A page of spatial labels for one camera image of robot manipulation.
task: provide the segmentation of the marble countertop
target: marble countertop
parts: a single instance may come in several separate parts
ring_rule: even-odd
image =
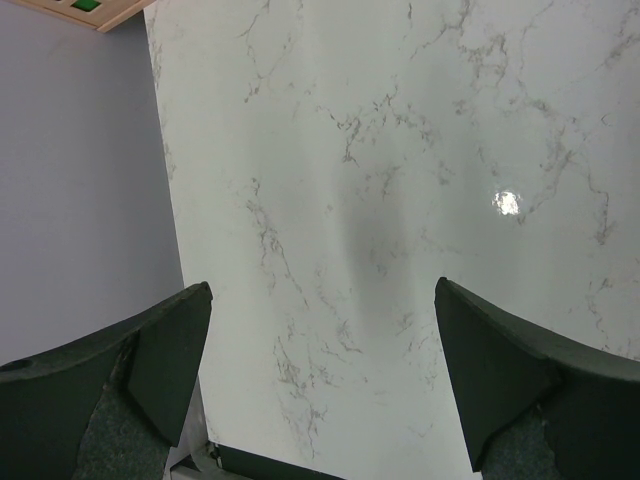
[[[638,0],[160,0],[213,441],[353,480],[471,473],[447,276],[640,358]]]

